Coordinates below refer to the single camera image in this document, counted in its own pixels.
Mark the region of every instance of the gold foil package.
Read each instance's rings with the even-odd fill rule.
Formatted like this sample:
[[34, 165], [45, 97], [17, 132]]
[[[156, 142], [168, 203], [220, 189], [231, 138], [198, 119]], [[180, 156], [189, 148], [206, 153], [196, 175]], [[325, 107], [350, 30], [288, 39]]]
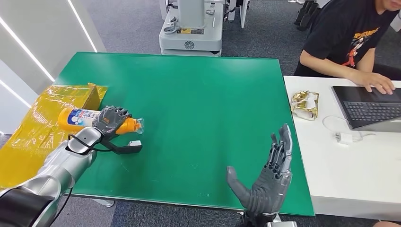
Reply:
[[319, 93], [298, 91], [291, 98], [291, 111], [299, 118], [314, 121], [317, 118]]

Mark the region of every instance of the t-shirt graphic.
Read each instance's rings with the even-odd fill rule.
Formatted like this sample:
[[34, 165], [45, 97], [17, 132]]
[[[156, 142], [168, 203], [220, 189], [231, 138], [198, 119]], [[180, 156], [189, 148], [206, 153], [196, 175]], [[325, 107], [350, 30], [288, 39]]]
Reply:
[[346, 62], [342, 65], [355, 67], [354, 57], [358, 54], [358, 49], [361, 48], [363, 46], [363, 44], [365, 44], [372, 37], [372, 35], [377, 32], [377, 30], [379, 30], [379, 27], [374, 30], [370, 30], [370, 31], [362, 32], [362, 33], [355, 33], [354, 38], [352, 39], [352, 43], [351, 43], [352, 49], [347, 54], [348, 62]]

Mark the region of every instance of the gray robotic hand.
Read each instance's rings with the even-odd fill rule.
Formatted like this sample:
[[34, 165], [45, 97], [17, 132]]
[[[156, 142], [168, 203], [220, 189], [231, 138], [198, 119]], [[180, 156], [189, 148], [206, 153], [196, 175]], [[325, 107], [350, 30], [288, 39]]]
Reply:
[[99, 129], [106, 139], [110, 139], [116, 136], [115, 131], [124, 123], [127, 117], [132, 117], [132, 115], [126, 109], [107, 105], [96, 116], [92, 122], [92, 127]]
[[271, 135], [269, 158], [250, 190], [238, 180], [235, 169], [227, 166], [227, 183], [248, 212], [274, 214], [283, 204], [292, 178], [292, 139], [287, 124], [279, 129], [279, 135], [278, 141], [274, 133]]

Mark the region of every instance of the white wall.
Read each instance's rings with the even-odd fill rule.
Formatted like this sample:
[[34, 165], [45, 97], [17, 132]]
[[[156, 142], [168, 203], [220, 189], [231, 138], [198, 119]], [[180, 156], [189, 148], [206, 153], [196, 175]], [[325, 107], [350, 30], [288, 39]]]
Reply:
[[[28, 104], [32, 105], [37, 94], [4, 62], [0, 60], [0, 80], [16, 92]], [[4, 86], [0, 85], [1, 109], [0, 131], [12, 134], [19, 126], [21, 120], [28, 112], [29, 107], [10, 93]]]
[[[81, 2], [72, 0], [72, 4], [96, 49], [106, 52]], [[94, 51], [68, 0], [0, 0], [0, 17], [53, 78], [76, 52]], [[2, 26], [0, 59], [38, 94], [52, 83]]]

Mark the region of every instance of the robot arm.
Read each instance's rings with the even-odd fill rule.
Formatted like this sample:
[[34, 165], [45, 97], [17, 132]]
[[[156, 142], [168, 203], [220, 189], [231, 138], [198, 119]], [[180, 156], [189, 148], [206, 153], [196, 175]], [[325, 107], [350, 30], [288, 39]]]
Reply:
[[61, 196], [72, 189], [95, 161], [97, 149], [94, 145], [105, 143], [117, 154], [139, 152], [141, 145], [120, 148], [109, 142], [124, 120], [130, 117], [126, 110], [107, 106], [99, 116], [94, 127], [82, 129], [49, 154], [36, 176], [0, 192], [0, 226], [50, 226]]

